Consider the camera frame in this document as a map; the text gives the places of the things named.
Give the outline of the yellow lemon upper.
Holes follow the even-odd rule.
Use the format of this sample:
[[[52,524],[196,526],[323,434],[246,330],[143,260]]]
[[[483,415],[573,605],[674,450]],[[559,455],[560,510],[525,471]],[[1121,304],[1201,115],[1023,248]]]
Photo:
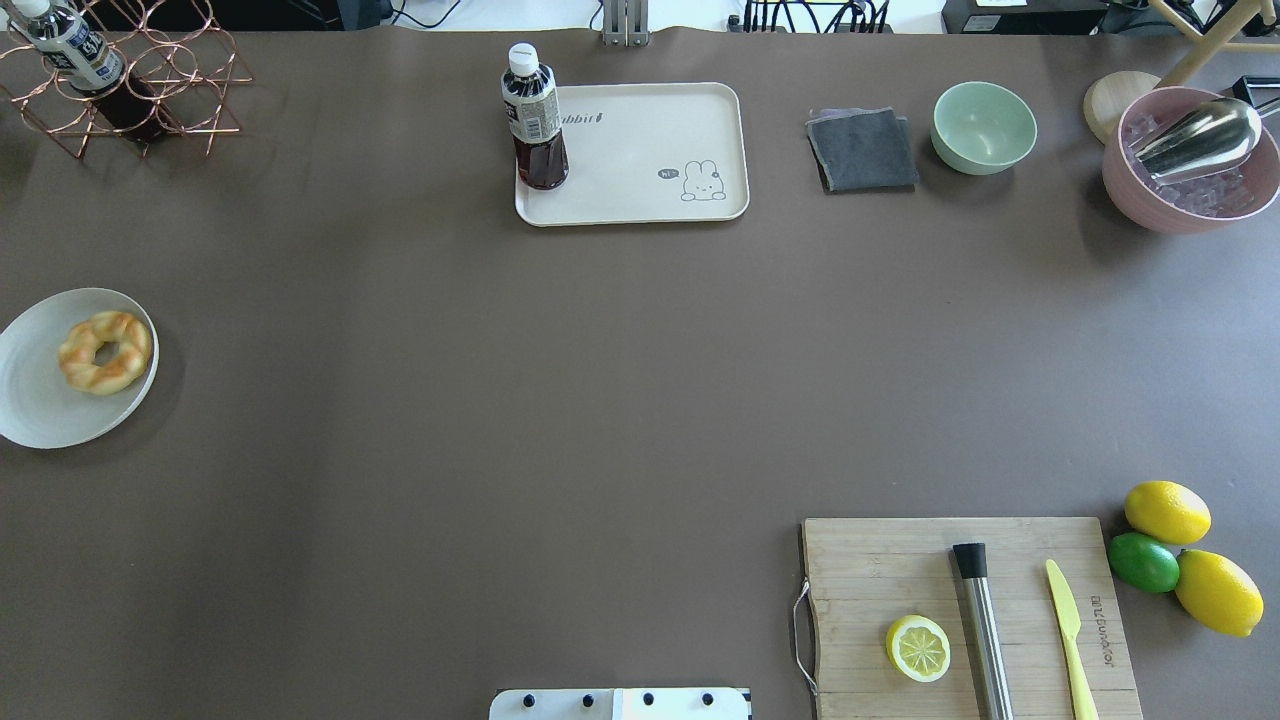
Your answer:
[[[1129,525],[1165,544],[1193,544],[1212,527],[1210,506],[1193,489],[1171,480],[1147,480],[1125,497]]]

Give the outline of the mint green bowl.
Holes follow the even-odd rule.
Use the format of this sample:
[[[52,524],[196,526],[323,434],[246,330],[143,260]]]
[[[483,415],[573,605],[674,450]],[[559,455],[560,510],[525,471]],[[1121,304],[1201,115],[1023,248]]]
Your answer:
[[[943,91],[932,113],[931,142],[940,159],[969,176],[991,176],[1024,159],[1038,123],[1015,92],[984,81]]]

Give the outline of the yellow lemon lower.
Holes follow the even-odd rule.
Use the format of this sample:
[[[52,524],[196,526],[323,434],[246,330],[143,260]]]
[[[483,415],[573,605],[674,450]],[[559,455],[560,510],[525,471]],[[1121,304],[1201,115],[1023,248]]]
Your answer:
[[[1247,571],[1203,550],[1181,551],[1178,566],[1180,578],[1174,593],[1197,621],[1226,635],[1252,634],[1265,614],[1265,600]]]

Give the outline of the white round plate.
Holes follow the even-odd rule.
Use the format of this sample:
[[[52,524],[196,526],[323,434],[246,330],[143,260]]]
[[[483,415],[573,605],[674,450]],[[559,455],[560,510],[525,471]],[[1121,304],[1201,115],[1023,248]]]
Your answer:
[[[95,396],[65,383],[56,351],[74,324],[102,311],[124,311],[142,320],[151,333],[154,354],[148,369],[123,391]],[[24,310],[3,332],[3,436],[29,448],[63,448],[95,439],[140,406],[157,364],[157,332],[133,299],[105,288],[55,293]]]

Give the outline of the steel muddler black tip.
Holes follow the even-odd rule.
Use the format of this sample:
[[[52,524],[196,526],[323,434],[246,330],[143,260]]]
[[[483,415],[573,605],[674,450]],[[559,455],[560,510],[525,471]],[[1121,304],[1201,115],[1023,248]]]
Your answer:
[[[998,637],[995,598],[989,587],[986,544],[980,542],[954,544],[952,553],[969,615],[969,641],[975,660],[980,706],[988,719],[1015,719],[1011,687]]]

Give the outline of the braided glazed donut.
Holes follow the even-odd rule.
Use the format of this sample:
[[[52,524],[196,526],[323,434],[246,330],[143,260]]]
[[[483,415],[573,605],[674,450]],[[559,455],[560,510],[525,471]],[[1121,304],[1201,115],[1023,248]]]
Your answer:
[[[114,395],[147,370],[154,338],[131,313],[105,311],[70,328],[58,348],[65,383],[79,392]]]

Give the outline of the dark tea bottle on tray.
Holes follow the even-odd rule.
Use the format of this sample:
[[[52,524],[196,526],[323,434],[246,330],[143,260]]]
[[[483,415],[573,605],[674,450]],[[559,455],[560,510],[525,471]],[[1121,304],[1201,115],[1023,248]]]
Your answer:
[[[520,42],[508,51],[500,82],[520,179],[534,190],[563,184],[570,164],[553,69],[531,44]]]

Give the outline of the steel ice scoop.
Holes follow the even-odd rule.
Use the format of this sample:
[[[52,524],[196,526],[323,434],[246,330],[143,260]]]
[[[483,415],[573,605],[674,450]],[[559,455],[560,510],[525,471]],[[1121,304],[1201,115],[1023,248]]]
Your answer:
[[[1157,184],[1175,184],[1243,164],[1262,140],[1262,117],[1248,102],[1217,97],[1144,140],[1135,160]]]

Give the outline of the grey folded cloth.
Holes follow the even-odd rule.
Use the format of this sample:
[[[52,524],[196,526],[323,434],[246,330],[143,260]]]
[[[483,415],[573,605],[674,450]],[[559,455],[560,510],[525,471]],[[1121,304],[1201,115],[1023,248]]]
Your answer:
[[[812,113],[805,127],[829,193],[905,188],[920,179],[909,122],[891,108],[827,108]]]

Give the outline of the yellow plastic knife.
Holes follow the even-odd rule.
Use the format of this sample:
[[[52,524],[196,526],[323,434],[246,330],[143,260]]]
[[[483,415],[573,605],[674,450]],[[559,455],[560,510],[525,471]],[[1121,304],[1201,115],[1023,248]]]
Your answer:
[[[1071,710],[1075,719],[1100,719],[1092,689],[1085,674],[1076,638],[1082,629],[1082,618],[1074,593],[1055,560],[1044,561],[1044,573],[1050,584],[1055,616],[1062,644],[1068,670],[1068,687],[1071,696]]]

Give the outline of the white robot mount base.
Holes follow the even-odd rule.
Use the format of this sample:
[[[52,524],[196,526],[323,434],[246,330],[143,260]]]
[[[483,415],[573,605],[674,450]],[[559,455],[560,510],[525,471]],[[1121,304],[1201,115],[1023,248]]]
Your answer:
[[[750,691],[733,687],[508,689],[489,719],[751,719]]]

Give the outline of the wooden cup stand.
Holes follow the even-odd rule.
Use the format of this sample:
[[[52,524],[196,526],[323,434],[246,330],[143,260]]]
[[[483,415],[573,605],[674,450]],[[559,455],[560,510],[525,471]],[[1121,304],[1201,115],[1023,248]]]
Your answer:
[[[1265,23],[1277,23],[1274,1],[1235,1],[1222,19],[1206,32],[1180,18],[1166,1],[1148,4],[1190,41],[1189,53],[1155,85],[1156,88],[1185,86],[1192,76],[1220,53],[1279,53],[1277,40],[1236,40],[1254,15],[1260,15]]]

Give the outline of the halved lemon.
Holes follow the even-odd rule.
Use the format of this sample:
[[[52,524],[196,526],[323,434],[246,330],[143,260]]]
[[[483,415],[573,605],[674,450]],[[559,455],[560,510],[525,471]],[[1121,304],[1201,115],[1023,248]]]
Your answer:
[[[914,682],[937,682],[950,670],[948,635],[929,618],[909,614],[892,621],[884,648],[892,666]]]

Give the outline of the bottle lying in rack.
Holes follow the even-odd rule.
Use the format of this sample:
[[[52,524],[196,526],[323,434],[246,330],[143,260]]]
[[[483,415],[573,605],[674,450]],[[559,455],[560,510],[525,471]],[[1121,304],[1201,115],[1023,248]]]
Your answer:
[[[111,128],[138,143],[166,135],[161,108],[146,83],[78,10],[56,1],[14,1],[13,6],[24,36]]]

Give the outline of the round wooden coaster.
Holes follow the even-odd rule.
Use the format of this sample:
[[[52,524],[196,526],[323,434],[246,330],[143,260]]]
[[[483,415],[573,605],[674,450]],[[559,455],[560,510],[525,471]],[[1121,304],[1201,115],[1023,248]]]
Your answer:
[[[1160,82],[1157,76],[1142,70],[1119,70],[1098,78],[1083,97],[1083,114],[1091,132],[1106,145],[1117,128],[1123,113]]]

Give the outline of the yellow lemon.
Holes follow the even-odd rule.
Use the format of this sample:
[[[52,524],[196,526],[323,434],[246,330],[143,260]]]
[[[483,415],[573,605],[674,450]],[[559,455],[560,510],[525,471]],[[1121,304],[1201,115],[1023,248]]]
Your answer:
[[[1181,551],[1178,566],[1180,578],[1174,593],[1197,621],[1226,635],[1252,634],[1265,614],[1265,600],[1247,571],[1203,550]]]
[[[1129,525],[1165,544],[1193,544],[1212,527],[1210,506],[1193,489],[1171,480],[1147,480],[1125,497]]]

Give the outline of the green lime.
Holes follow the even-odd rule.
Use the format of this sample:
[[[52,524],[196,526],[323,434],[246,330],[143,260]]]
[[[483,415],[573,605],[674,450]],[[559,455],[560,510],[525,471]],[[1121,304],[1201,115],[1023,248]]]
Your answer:
[[[1139,532],[1115,536],[1107,557],[1117,579],[1147,593],[1171,592],[1180,580],[1181,569],[1175,555],[1156,538]]]

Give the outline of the bamboo cutting board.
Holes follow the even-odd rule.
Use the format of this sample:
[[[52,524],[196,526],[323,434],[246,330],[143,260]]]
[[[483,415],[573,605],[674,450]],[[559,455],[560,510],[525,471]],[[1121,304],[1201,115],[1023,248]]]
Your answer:
[[[966,646],[968,609],[952,547],[986,544],[989,592],[1018,719],[1070,719],[1073,702],[1050,583],[1065,575],[1082,629],[1076,647],[1102,719],[1143,715],[1117,593],[1096,518],[810,518],[803,525],[819,719],[984,719]],[[906,678],[886,634],[908,614],[938,623],[952,646],[946,675]]]

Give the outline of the cream rabbit tray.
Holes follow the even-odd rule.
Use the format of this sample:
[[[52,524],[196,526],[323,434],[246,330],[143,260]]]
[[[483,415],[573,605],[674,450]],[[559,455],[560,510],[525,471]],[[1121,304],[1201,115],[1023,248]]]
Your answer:
[[[562,86],[563,184],[515,183],[530,225],[726,222],[750,204],[740,101],[717,82]]]

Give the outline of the pink bowl with ice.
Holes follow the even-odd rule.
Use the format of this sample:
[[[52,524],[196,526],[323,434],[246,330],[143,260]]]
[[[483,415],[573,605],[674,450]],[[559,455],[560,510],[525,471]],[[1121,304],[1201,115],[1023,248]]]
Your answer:
[[[1257,217],[1277,197],[1277,143],[1265,131],[1258,146],[1238,169],[1242,190],[1233,191],[1228,206],[1211,215],[1188,211],[1169,202],[1142,179],[1130,146],[1140,127],[1165,128],[1196,105],[1216,99],[1210,91],[1188,87],[1156,88],[1133,101],[1120,115],[1103,151],[1103,184],[1117,209],[1137,224],[1165,234],[1198,234]]]

